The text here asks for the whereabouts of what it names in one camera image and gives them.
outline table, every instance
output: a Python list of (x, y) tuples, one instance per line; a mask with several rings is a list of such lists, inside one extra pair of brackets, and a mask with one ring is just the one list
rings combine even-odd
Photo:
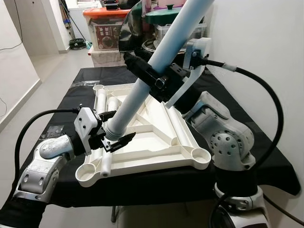
[[(81, 69), (58, 108), (74, 108), (80, 103), (93, 108), (95, 101), (93, 85), (100, 83), (107, 86), (135, 81), (136, 77), (124, 66)], [(251, 128), (255, 136), (255, 145), (251, 152), (256, 159), (259, 159), (271, 141), (224, 86), (206, 69), (202, 77), (197, 80), (195, 87), (201, 91), (207, 90), (228, 107), (235, 119)], [(37, 144), (49, 137), (75, 134), (73, 123), (75, 117), (75, 114), (54, 114)], [(205, 140), (191, 127), (190, 130), (198, 144), (208, 149)], [(33, 150), (21, 167), (21, 171), (31, 162)], [(215, 173), (212, 163), (202, 171), (193, 167), (179, 167), (142, 172), (100, 179), (93, 186), (83, 188), (75, 179), (75, 171), (83, 162), (84, 155), (78, 156), (62, 169), (50, 204), (62, 207), (125, 206), (186, 202), (214, 197), (212, 189)], [(292, 195), (297, 195), (301, 189), (292, 165), (278, 149), (275, 149), (257, 170), (257, 178), (259, 185), (275, 186)]]

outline tiled floor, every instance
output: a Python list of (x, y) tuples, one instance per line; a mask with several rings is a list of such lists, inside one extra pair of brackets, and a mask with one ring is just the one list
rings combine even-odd
[[(7, 198), (14, 174), (13, 156), (18, 134), (24, 124), (35, 114), (57, 108), (80, 68), (93, 67), (87, 50), (69, 51), (57, 56), (31, 58), (43, 81), (33, 96), (26, 102), (7, 127), (0, 133), (0, 205)], [(23, 139), (21, 163), (40, 136), (50, 119), (45, 116), (35, 121)], [(212, 203), (192, 202), (158, 206), (132, 206), (121, 210), (116, 224), (110, 221), (111, 208), (71, 208), (47, 206), (41, 228), (185, 228), (206, 226), (209, 215), (206, 208)]]

